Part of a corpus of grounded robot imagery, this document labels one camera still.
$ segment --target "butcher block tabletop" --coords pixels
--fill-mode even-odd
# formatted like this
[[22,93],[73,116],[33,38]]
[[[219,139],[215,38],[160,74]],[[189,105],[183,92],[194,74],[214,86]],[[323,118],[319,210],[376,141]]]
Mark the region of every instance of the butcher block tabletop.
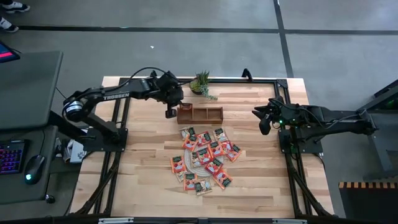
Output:
[[[103,86],[116,86],[120,77],[104,77]],[[288,78],[292,103],[308,104],[304,81]],[[228,138],[242,149],[234,162],[224,159],[224,169],[233,178],[222,190],[213,179],[213,191],[197,196],[184,191],[171,171],[170,158],[183,156],[182,137],[177,119],[166,119],[166,106],[155,100],[131,99],[126,127],[129,130],[126,150],[122,153],[111,215],[113,217],[223,217],[223,218],[292,218],[294,217],[284,155],[281,154],[277,130],[267,136],[259,130],[259,119],[251,111],[275,97],[271,84],[210,83],[207,100],[183,86],[184,103],[194,107],[223,107],[223,124],[195,124],[196,133],[222,127]],[[110,121],[114,101],[97,105],[95,114]],[[123,107],[119,112],[121,120]],[[94,152],[82,164],[72,202],[77,211],[98,186],[103,152]],[[302,155],[308,188],[324,208],[333,213],[325,171],[319,158]],[[104,191],[106,205],[108,186]],[[305,212],[298,188],[300,207]]]

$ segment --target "pile of snack packets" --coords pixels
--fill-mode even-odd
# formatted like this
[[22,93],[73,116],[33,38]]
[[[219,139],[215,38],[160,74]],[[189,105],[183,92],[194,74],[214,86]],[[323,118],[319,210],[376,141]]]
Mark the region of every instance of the pile of snack packets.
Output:
[[[234,162],[241,154],[241,149],[232,144],[222,128],[213,131],[216,141],[211,141],[208,131],[195,134],[192,126],[180,130],[183,137],[182,147],[192,152],[191,166],[204,166],[214,178],[215,182],[225,189],[232,181],[223,167],[223,163],[217,159],[219,156],[226,156]],[[185,167],[183,156],[176,156],[170,159],[172,172],[177,176],[178,181],[183,182],[184,190],[195,190],[197,195],[211,192],[209,179],[198,179],[197,174],[191,174]]]

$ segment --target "rgb keyboard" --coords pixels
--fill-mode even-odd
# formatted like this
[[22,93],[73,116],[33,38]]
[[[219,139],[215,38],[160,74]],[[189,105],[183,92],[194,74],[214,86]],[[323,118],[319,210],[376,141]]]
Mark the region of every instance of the rgb keyboard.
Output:
[[22,170],[26,148],[26,140],[0,141],[0,175]]

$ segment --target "wooden organizer tray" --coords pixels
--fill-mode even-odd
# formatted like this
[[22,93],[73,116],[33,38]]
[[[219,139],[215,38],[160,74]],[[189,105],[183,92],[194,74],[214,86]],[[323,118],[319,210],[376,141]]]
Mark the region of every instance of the wooden organizer tray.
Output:
[[179,107],[177,110],[178,124],[222,124],[223,108],[189,108]]

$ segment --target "concrete floor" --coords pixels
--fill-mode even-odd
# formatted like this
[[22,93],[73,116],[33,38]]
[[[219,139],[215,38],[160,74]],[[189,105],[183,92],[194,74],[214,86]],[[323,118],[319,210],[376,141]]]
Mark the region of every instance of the concrete floor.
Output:
[[[30,12],[5,16],[25,26],[277,29],[273,0],[36,0]],[[285,29],[397,30],[395,0],[279,0]],[[21,30],[0,39],[21,52],[61,50],[58,87],[66,95],[99,86],[105,75],[130,75],[148,65],[193,75],[304,78],[311,104],[355,110],[398,78],[398,35],[286,35],[220,32],[80,32]],[[59,96],[55,102],[61,102]],[[365,136],[322,140],[335,213],[345,216],[340,181],[361,181],[380,169]],[[63,215],[55,211],[52,215]]]

